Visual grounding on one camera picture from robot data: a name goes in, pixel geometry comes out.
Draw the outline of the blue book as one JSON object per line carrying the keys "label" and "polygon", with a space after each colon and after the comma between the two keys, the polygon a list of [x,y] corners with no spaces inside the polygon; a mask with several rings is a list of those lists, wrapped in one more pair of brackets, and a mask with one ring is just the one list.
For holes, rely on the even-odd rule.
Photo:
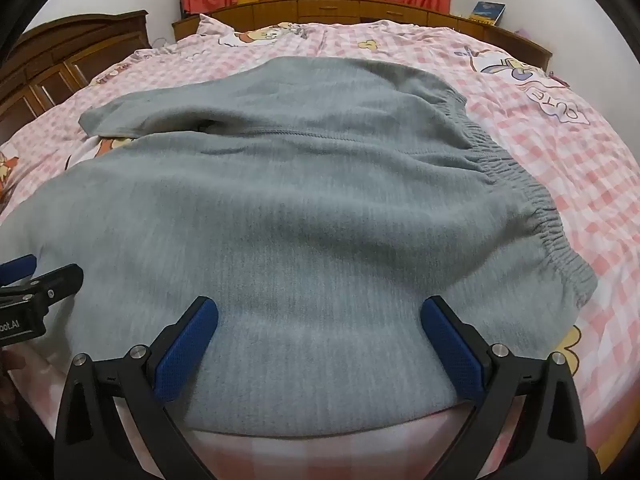
{"label": "blue book", "polygon": [[469,15],[469,20],[484,25],[497,26],[505,10],[505,3],[479,1]]}

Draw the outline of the pink checkered bed sheet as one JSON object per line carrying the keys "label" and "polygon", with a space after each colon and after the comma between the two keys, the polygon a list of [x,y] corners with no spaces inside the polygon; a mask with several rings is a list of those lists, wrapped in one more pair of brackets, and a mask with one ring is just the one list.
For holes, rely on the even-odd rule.
{"label": "pink checkered bed sheet", "polygon": [[197,15],[176,42],[139,49],[24,125],[1,145],[1,211],[107,149],[78,119],[129,92],[229,76],[277,56],[395,62],[433,73],[466,99],[469,116],[550,192],[572,247],[598,286],[560,343],[574,375],[588,444],[601,468],[623,462],[639,426],[639,166],[608,122],[541,68],[448,27],[379,20],[353,25],[280,22],[238,32]]}

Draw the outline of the dark wooden headboard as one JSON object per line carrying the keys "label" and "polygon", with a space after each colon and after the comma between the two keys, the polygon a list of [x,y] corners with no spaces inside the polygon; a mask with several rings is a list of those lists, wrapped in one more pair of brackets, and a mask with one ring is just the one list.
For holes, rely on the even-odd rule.
{"label": "dark wooden headboard", "polygon": [[1,67],[1,140],[149,44],[148,12],[78,14],[25,32]]}

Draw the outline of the wooden window cabinet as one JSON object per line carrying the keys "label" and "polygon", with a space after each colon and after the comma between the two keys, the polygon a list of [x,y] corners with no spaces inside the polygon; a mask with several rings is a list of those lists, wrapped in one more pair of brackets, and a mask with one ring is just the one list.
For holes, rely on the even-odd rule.
{"label": "wooden window cabinet", "polygon": [[544,70],[552,58],[548,49],[515,32],[417,6],[378,0],[264,0],[227,6],[209,15],[238,32],[280,22],[353,25],[391,20],[427,27],[448,27]]}

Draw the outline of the grey sweat pants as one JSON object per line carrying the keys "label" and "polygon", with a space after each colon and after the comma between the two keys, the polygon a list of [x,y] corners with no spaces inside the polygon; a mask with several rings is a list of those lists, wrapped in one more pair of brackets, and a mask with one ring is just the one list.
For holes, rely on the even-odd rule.
{"label": "grey sweat pants", "polygon": [[76,263],[38,350],[121,356],[199,296],[220,322],[172,412],[191,429],[319,437],[402,424],[457,397],[421,330],[442,296],[543,358],[597,287],[547,189],[439,77],[275,58],[81,115],[125,143],[41,185],[1,257]]}

